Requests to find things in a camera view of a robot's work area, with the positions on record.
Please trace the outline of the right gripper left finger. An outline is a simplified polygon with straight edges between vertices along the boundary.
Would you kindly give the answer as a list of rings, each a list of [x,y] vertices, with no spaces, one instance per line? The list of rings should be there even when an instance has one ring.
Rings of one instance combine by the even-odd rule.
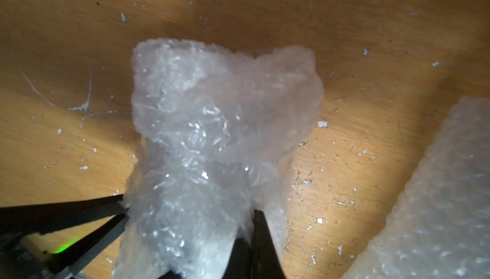
[[[234,242],[227,268],[222,279],[249,279],[252,275],[251,246],[243,238],[237,238]]]

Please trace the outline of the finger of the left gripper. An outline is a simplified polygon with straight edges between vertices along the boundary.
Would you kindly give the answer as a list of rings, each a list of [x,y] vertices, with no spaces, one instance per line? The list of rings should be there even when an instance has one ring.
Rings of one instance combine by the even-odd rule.
[[[127,221],[128,217],[125,214],[117,215],[62,252],[51,254],[47,261],[46,278],[75,278],[122,235]]]
[[[1,208],[1,234],[49,234],[124,214],[123,195],[85,201]]]

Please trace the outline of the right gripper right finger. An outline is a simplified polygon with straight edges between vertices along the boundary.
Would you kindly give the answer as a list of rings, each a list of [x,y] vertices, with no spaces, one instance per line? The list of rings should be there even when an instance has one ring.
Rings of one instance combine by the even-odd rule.
[[[263,211],[255,210],[251,238],[251,277],[286,279]]]

